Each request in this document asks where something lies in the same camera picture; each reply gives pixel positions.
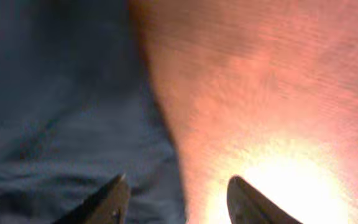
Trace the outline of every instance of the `black cloth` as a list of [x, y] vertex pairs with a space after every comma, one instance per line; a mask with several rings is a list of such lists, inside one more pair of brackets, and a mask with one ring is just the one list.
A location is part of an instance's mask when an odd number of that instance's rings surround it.
[[124, 0], [0, 0], [0, 223], [50, 223], [118, 174], [126, 223], [185, 223]]

